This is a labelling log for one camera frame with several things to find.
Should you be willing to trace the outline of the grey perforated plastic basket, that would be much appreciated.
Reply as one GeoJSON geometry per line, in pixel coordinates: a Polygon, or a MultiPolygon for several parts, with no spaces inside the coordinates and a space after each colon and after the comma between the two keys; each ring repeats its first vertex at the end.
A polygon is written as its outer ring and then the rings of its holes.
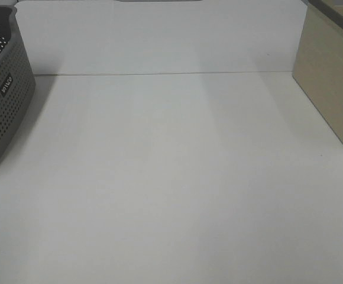
{"type": "Polygon", "coordinates": [[[0,159],[27,112],[35,78],[14,6],[0,5],[0,159]]]}

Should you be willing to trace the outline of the beige plastic bin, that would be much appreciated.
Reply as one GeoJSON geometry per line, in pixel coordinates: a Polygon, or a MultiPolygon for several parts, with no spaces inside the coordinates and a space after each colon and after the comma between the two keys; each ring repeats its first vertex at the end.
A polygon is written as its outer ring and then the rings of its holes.
{"type": "Polygon", "coordinates": [[[308,1],[292,76],[343,144],[343,1],[308,1]]]}

